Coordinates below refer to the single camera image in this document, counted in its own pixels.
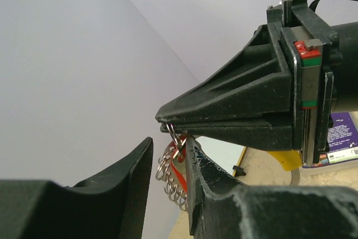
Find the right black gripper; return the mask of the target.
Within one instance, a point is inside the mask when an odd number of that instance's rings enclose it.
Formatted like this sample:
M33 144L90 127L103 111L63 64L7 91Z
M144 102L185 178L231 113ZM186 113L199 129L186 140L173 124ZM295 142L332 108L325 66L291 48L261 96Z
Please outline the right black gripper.
M332 67L342 62L338 33L307 0L281 0L267 9L267 21L272 24L260 26L227 64L163 105L155 119L194 123L285 113L291 107L293 76L293 147L304 165L318 163L329 150Z

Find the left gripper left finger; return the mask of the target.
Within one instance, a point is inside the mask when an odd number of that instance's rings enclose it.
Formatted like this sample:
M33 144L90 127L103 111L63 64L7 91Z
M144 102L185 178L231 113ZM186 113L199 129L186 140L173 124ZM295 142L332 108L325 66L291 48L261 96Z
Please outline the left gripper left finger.
M1 181L2 238L141 238L153 139L74 186Z

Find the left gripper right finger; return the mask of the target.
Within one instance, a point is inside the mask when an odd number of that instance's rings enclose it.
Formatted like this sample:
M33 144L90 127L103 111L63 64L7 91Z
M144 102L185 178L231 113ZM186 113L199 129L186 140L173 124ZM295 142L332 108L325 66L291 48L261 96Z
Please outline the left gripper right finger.
M356 238L357 191L252 186L186 141L187 212L194 238Z

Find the red key tag with key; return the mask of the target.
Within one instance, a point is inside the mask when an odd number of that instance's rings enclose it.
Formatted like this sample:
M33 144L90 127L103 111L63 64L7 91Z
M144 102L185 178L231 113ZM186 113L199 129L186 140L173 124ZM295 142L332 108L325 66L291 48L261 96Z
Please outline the red key tag with key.
M175 179L178 182L178 185L183 190L185 194L187 194L187 181L186 181L186 136L182 135L180 136L180 139L182 141L182 147L181 149L177 149L176 146L174 146L174 151L171 154L171 163L170 167L172 171L174 172Z

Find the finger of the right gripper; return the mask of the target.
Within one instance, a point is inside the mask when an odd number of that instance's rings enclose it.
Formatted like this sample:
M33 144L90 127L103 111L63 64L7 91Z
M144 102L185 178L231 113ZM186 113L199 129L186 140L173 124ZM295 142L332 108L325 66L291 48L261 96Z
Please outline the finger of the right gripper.
M294 127L286 122L267 120L219 120L194 122L161 121L161 131L172 125L175 133L205 136L263 151L294 149Z

